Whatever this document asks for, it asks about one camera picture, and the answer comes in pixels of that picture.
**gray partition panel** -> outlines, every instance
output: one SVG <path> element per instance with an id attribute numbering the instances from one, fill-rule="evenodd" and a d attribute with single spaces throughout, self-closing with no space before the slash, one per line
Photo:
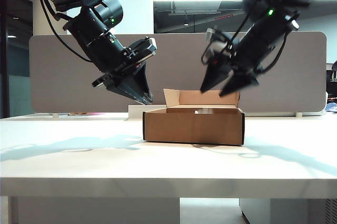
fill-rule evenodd
<path id="1" fill-rule="evenodd" d="M 118 35 L 129 45 L 144 35 Z M 163 88 L 198 90 L 205 66 L 200 56 L 205 34 L 155 34 L 157 54 L 146 74 L 154 104 L 165 104 Z M 62 38 L 84 53 L 71 35 Z M 278 48 L 268 58 L 271 61 Z M 127 111 L 135 102 L 91 82 L 97 68 L 70 53 L 54 36 L 34 36 L 29 44 L 32 105 L 36 112 Z M 242 91 L 240 107 L 246 112 L 319 111 L 325 104 L 326 37 L 320 32 L 296 32 L 288 37 L 278 64 L 259 78 L 260 86 Z"/>

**table surface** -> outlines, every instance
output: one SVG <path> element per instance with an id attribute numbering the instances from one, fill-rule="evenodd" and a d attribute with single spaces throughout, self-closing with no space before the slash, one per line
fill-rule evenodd
<path id="1" fill-rule="evenodd" d="M 247 118 L 244 146 L 144 142 L 126 119 L 0 120 L 1 195 L 337 198 L 337 115 Z"/>

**cardboard box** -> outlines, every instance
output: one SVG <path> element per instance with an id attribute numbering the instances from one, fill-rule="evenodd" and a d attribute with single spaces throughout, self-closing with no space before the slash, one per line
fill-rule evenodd
<path id="1" fill-rule="evenodd" d="M 219 97 L 219 91 L 164 89 L 166 109 L 143 113 L 146 141 L 195 144 L 244 144 L 240 93 Z"/>

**robotic arm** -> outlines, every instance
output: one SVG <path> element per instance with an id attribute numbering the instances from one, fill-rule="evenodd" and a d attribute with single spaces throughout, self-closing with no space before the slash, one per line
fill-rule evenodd
<path id="1" fill-rule="evenodd" d="M 248 86 L 259 84 L 257 77 L 268 72 L 278 61 L 286 43 L 287 35 L 299 29 L 296 19 L 298 8 L 308 7 L 313 0 L 243 0 L 247 16 L 233 37 L 220 30 L 208 29 L 209 46 L 202 56 L 207 65 L 201 92 L 205 92 L 226 80 L 220 96 Z M 236 37 L 250 18 L 253 26 L 245 36 L 237 41 Z M 261 62 L 283 39 L 283 44 L 275 60 L 266 68 Z"/>
<path id="2" fill-rule="evenodd" d="M 69 48 L 55 32 L 57 38 L 77 56 L 94 63 L 104 73 L 92 83 L 94 87 L 104 85 L 107 90 L 141 104 L 152 102 L 145 66 L 146 60 L 155 55 L 156 43 L 153 38 L 146 37 L 124 47 L 109 31 L 123 18 L 118 0 L 50 0 L 57 12 L 81 7 L 80 14 L 74 18 L 54 12 L 49 0 L 40 1 L 47 18 L 45 6 L 57 21 L 61 18 L 67 20 L 63 29 L 71 32 L 89 60 Z"/>

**box lid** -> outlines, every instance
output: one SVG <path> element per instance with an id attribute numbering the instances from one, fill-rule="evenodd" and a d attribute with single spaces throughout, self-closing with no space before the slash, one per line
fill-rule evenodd
<path id="1" fill-rule="evenodd" d="M 240 93 L 232 93 L 223 97 L 219 96 L 220 91 L 211 90 L 201 93 L 199 90 L 174 90 L 164 89 L 167 107 L 182 105 L 231 105 L 237 107 Z"/>

